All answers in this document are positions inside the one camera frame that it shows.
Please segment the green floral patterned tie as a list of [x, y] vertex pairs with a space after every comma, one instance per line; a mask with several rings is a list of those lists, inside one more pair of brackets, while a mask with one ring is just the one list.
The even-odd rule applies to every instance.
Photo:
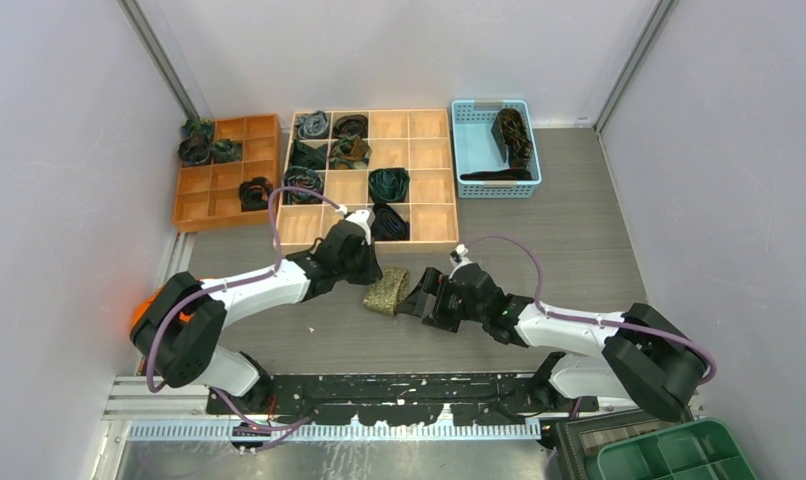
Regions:
[[363, 299], [363, 306], [375, 313], [395, 316], [407, 294], [410, 273], [407, 269], [383, 266], [382, 276], [374, 282]]

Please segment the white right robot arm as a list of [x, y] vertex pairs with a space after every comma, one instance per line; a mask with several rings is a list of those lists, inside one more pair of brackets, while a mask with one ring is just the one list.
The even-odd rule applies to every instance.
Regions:
[[605, 314], [556, 308], [504, 292], [471, 262], [449, 274], [426, 269], [395, 310], [450, 332], [464, 321], [477, 322], [501, 344], [549, 349], [530, 380], [529, 394], [550, 411], [570, 400], [604, 397], [627, 401], [661, 420], [679, 420], [710, 367], [647, 304]]

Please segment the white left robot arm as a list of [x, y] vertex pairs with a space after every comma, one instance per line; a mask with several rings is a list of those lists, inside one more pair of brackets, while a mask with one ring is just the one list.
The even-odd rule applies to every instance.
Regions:
[[344, 215], [307, 250], [269, 267], [224, 279], [173, 275], [142, 305], [130, 328], [132, 344], [171, 388], [205, 385], [229, 395], [248, 413], [271, 397], [266, 371], [249, 355], [219, 344], [222, 331], [246, 317], [324, 295], [340, 282], [381, 279], [367, 209]]

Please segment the rolled blue multicolour tie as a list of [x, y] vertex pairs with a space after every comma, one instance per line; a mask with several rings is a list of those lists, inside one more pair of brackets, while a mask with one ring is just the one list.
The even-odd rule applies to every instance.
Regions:
[[324, 181], [315, 170], [299, 165], [289, 167], [284, 174], [284, 185], [289, 187], [299, 187], [304, 191], [287, 191], [284, 202], [288, 205], [312, 205], [321, 204], [322, 200], [310, 191], [321, 195], [324, 190]]

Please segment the rolled dark green tie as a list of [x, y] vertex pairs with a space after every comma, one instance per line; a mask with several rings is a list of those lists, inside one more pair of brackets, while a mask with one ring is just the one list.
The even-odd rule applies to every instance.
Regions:
[[288, 156], [290, 167], [299, 166], [310, 170], [322, 171], [326, 169], [328, 143], [326, 141], [300, 141], [292, 143]]

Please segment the rolled grey blue tie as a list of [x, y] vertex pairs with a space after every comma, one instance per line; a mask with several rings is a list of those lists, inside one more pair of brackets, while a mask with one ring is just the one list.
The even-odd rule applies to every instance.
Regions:
[[294, 119], [294, 133], [299, 140], [319, 140], [329, 137], [330, 115], [322, 110], [297, 114]]

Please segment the orange wooden compartment tray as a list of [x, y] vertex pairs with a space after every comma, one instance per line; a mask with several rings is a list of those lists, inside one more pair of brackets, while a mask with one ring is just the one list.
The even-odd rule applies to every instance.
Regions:
[[267, 177], [273, 187], [280, 179], [280, 122], [275, 114], [212, 120], [211, 143], [231, 139], [243, 145], [241, 161], [183, 168], [175, 190], [173, 224], [181, 233], [266, 224], [267, 210], [242, 212], [239, 185], [257, 176]]

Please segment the navy red striped tie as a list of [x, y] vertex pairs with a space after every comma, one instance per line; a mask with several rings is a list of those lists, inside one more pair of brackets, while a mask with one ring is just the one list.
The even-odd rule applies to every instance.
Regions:
[[508, 168], [493, 171], [476, 171], [459, 175], [464, 181], [531, 181], [531, 173], [522, 168]]

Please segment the rolled green patterned tie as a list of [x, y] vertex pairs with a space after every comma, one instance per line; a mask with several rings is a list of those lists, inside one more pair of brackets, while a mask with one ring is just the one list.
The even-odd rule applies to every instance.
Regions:
[[210, 155], [214, 164], [238, 162], [243, 157], [243, 145], [231, 139], [219, 139], [211, 143]]

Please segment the light blue plastic basket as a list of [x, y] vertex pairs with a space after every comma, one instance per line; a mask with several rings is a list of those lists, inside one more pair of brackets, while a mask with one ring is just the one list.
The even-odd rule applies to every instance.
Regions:
[[[502, 108], [514, 108], [523, 116], [533, 153], [528, 170], [531, 181], [464, 181], [460, 174], [510, 168], [501, 159], [491, 134], [492, 123]], [[542, 182], [543, 174], [530, 125], [528, 104], [521, 99], [474, 100], [451, 102], [450, 127], [454, 155], [457, 194], [460, 198], [516, 199], [529, 198]]]

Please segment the rolled dark striped tie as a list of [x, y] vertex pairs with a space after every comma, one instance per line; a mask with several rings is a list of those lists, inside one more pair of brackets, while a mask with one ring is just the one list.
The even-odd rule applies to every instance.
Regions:
[[189, 136], [179, 143], [177, 156], [183, 168], [209, 165], [212, 162], [211, 139], [205, 135]]

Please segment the rolled teal tie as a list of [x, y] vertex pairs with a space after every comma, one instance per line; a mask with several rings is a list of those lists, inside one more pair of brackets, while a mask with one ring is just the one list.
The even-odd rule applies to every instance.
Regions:
[[190, 118], [180, 128], [184, 139], [201, 136], [209, 141], [214, 138], [215, 123], [207, 118]]

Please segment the orange cloth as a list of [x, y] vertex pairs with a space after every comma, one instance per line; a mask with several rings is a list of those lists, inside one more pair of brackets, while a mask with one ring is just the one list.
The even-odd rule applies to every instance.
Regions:
[[[144, 316], [144, 314], [146, 313], [148, 308], [151, 306], [151, 304], [154, 302], [154, 300], [156, 299], [156, 297], [157, 297], [157, 295], [159, 293], [160, 293], [160, 290], [157, 290], [149, 298], [144, 300], [141, 304], [139, 304], [135, 308], [133, 316], [132, 316], [132, 320], [131, 320], [131, 323], [130, 323], [130, 330], [133, 330], [135, 328], [135, 326], [138, 324], [138, 322]], [[188, 323], [192, 319], [192, 317], [193, 317], [192, 314], [187, 314], [187, 313], [184, 313], [184, 312], [180, 312], [178, 314], [178, 320], [180, 322], [182, 322], [182, 323]]]

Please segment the dark framed box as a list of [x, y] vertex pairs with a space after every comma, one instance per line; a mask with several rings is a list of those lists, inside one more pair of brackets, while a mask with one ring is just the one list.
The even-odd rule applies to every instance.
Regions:
[[679, 420], [665, 421], [642, 409], [633, 409], [557, 421], [543, 432], [543, 442], [549, 450], [545, 478], [589, 479], [586, 462], [604, 447], [694, 420], [691, 412]]

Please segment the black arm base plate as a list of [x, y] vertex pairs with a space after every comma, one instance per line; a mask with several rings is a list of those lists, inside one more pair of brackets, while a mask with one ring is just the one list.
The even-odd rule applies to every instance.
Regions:
[[568, 414], [574, 402], [541, 400], [529, 373], [278, 375], [247, 416], [292, 423], [427, 426], [447, 414], [454, 426], [520, 425], [528, 418]]

